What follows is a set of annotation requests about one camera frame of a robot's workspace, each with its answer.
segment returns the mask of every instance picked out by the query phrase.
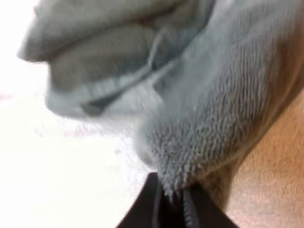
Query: gray fabric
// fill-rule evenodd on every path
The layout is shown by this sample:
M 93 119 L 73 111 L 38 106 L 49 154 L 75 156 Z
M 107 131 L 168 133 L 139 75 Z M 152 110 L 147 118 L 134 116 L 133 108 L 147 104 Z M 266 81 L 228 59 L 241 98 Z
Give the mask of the gray fabric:
M 19 56 L 47 61 L 48 109 L 117 97 L 177 57 L 214 0 L 44 0 Z
M 169 196 L 199 181 L 226 208 L 239 166 L 304 86 L 303 12 L 303 0 L 235 3 L 187 47 L 136 138 Z
M 303 88 L 303 0 L 237 0 L 206 29 L 213 0 L 132 2 L 44 0 L 20 56 L 49 63 L 50 110 L 95 114 L 88 104 L 165 66 L 138 155 L 169 196 L 199 181 L 225 209 L 239 166 Z

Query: terry cloth fabric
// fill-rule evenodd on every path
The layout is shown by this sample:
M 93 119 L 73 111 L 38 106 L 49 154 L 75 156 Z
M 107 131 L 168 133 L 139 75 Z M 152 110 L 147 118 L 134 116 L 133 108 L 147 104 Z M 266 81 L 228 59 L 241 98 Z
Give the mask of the terry cloth fabric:
M 200 182 L 226 208 L 239 166 L 304 86 L 303 12 L 303 0 L 237 1 L 156 85 L 164 102 L 135 142 L 167 195 Z
M 206 26 L 213 0 L 44 0 L 19 52 L 47 61 L 48 109 L 102 111 L 178 57 Z

